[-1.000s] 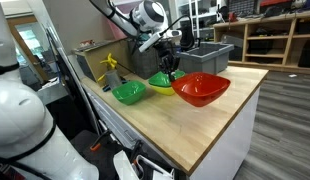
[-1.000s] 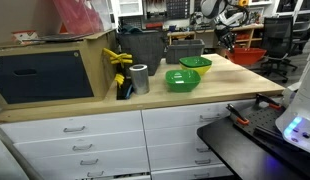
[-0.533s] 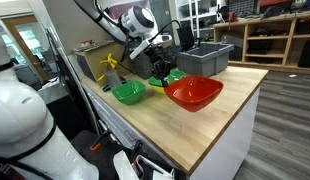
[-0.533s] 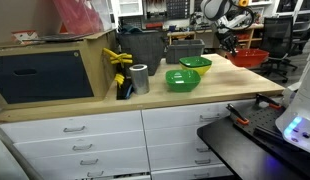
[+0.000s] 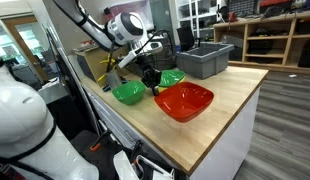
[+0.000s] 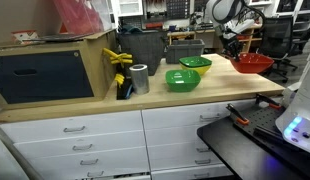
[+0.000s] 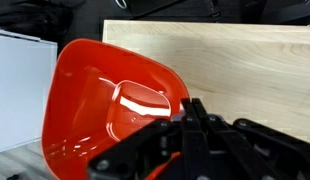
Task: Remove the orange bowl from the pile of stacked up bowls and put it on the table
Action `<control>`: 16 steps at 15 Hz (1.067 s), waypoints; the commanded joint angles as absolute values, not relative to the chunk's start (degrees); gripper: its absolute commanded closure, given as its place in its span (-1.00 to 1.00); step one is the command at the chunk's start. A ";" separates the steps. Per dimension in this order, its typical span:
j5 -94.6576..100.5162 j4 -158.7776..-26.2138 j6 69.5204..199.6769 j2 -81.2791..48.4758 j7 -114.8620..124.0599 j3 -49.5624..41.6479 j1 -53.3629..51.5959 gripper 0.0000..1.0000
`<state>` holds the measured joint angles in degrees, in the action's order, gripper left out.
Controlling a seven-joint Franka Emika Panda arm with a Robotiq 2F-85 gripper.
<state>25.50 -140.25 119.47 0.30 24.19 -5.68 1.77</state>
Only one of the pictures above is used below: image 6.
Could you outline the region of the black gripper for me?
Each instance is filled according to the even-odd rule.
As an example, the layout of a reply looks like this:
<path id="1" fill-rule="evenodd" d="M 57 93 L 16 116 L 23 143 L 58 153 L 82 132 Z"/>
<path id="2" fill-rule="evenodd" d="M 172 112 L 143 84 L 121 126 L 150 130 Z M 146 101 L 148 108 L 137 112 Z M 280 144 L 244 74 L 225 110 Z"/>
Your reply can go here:
<path id="1" fill-rule="evenodd" d="M 235 62 L 240 62 L 240 52 L 243 48 L 243 44 L 237 39 L 237 37 L 233 36 L 230 39 L 227 39 L 224 36 L 221 36 L 220 40 L 223 45 L 222 53 L 229 56 L 229 58 L 233 59 Z"/>

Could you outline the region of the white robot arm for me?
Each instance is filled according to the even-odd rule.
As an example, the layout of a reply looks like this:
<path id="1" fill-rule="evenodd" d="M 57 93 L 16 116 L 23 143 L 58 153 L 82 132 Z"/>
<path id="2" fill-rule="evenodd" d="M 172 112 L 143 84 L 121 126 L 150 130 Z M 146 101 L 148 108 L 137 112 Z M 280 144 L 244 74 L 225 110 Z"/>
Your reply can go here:
<path id="1" fill-rule="evenodd" d="M 246 19 L 242 23 L 233 24 L 236 17 L 253 11 L 265 20 L 265 15 L 258 9 L 246 4 L 245 0 L 209 0 L 206 4 L 206 14 L 213 24 L 213 29 L 219 37 L 222 45 L 222 53 L 239 62 L 241 46 L 237 39 L 244 30 L 252 27 L 254 19 Z"/>

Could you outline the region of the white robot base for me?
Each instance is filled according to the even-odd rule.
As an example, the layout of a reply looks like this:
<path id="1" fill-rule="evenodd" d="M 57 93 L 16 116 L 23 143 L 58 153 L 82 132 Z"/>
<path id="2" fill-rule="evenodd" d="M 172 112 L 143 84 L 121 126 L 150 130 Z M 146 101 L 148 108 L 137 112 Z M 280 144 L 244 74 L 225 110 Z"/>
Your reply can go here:
<path id="1" fill-rule="evenodd" d="M 293 100 L 275 124 L 286 142 L 310 153 L 310 63 Z"/>

